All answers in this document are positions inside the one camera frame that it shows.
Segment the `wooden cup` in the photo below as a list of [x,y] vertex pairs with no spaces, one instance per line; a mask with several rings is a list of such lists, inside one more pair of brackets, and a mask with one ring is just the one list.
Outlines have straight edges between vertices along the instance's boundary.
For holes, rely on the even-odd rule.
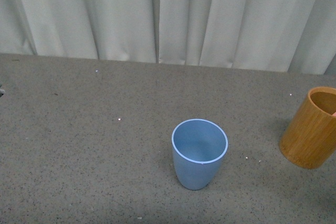
[[336,89],[309,90],[279,143],[282,154],[303,168],[321,166],[336,150],[335,112]]

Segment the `white curtain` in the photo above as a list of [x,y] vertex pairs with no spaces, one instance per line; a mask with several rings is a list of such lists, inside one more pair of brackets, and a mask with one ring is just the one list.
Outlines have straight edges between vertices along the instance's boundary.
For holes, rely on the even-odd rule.
[[336,0],[0,0],[0,52],[336,74]]

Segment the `cup rim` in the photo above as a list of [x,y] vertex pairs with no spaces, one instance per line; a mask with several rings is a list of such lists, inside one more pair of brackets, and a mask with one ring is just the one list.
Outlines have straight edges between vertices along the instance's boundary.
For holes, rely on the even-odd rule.
[[332,87],[327,87],[327,86],[319,86],[319,87],[315,87],[312,88],[308,91],[307,97],[308,100],[310,101],[310,103],[317,108],[319,111],[321,111],[323,114],[330,116],[330,118],[336,119],[335,116],[333,116],[332,114],[329,114],[328,112],[324,111],[323,109],[321,109],[320,107],[318,107],[312,100],[311,95],[317,92],[322,92],[322,93],[328,93],[328,94],[334,94],[336,95],[336,89],[332,88]]
[[[224,151],[220,154],[219,157],[217,157],[217,158],[215,158],[215,159],[213,159],[213,160],[210,160],[210,161],[196,161],[196,160],[193,160],[193,159],[190,159],[190,158],[184,156],[180,151],[178,151],[178,149],[176,148],[175,143],[174,143],[174,135],[175,135],[175,131],[176,131],[182,124],[184,124],[184,123],[186,123],[186,122],[190,122],[190,121],[203,121],[203,122],[210,123],[210,124],[212,124],[213,126],[217,127],[217,128],[222,132],[222,134],[224,135],[225,143],[226,143],[226,144],[225,144],[225,149],[224,149]],[[172,144],[173,144],[173,147],[174,147],[174,149],[176,150],[176,152],[177,152],[181,157],[183,157],[184,159],[186,159],[186,160],[188,160],[188,161],[190,161],[190,162],[192,162],[192,163],[197,163],[197,164],[210,164],[210,163],[213,163],[213,162],[215,162],[215,161],[221,159],[221,158],[225,155],[225,153],[226,153],[226,151],[227,151],[227,148],[228,148],[228,140],[227,140],[227,136],[226,136],[225,132],[222,130],[222,128],[219,127],[217,124],[211,122],[211,121],[208,121],[208,120],[205,120],[205,119],[198,119],[198,118],[195,118],[195,119],[188,119],[188,120],[185,120],[185,121],[181,122],[180,124],[178,124],[178,125],[175,127],[175,129],[174,129],[174,131],[173,131],[173,134],[172,134]]]

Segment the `cup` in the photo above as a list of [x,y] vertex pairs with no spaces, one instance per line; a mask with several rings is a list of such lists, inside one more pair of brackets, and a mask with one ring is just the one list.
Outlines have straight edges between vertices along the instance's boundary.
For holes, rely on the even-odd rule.
[[187,189],[199,190],[215,176],[227,151],[224,131],[213,122],[190,119],[180,123],[172,134],[176,175]]
[[318,168],[336,150],[336,89],[316,87],[283,134],[279,147],[292,163]]

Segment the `blue cup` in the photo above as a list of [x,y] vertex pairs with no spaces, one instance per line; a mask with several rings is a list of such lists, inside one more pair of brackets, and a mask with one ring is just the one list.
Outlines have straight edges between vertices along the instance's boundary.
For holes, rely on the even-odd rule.
[[227,151],[224,131],[213,122],[190,119],[173,131],[174,167],[180,183],[199,190],[215,176]]

